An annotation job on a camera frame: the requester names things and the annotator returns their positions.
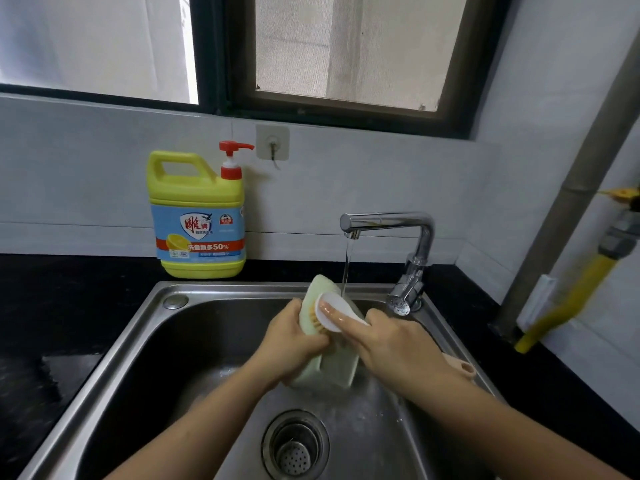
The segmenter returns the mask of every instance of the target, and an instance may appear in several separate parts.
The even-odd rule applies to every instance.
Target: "dish soap bottle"
[[[196,153],[152,152],[147,187],[156,229],[160,263],[176,278],[230,278],[242,271],[244,249],[244,187],[242,169],[234,160],[240,148],[254,146],[220,141],[227,153],[218,176]],[[197,177],[168,174],[165,162],[193,165]]]

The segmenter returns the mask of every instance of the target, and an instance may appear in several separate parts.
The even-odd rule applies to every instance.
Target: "water stream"
[[[353,243],[356,242],[355,239],[347,238],[347,252],[344,256],[344,272],[342,274],[342,295],[344,296],[344,291],[347,288],[347,280],[349,279],[349,265],[351,263],[351,253],[353,252]]]

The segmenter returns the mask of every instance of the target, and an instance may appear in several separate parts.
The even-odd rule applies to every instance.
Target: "black countertop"
[[[234,281],[334,281],[343,263],[249,261]],[[354,263],[350,282],[393,283],[398,264]],[[0,479],[14,479],[158,281],[155,258],[0,255]],[[519,355],[486,324],[498,304],[458,268],[426,291],[507,402],[640,480],[640,433],[543,346]]]

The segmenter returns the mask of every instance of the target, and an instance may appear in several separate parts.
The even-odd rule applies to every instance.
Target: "bottle label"
[[[244,259],[244,207],[151,205],[159,259],[219,263]]]

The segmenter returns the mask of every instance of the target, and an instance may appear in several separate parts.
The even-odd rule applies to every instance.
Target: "faucet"
[[[424,288],[422,275],[427,267],[429,251],[435,234],[433,217],[425,212],[384,212],[373,214],[343,214],[340,228],[345,236],[357,239],[366,230],[395,229],[398,227],[420,227],[420,237],[415,252],[406,259],[404,273],[387,296],[388,306],[398,315],[420,309],[419,299]]]

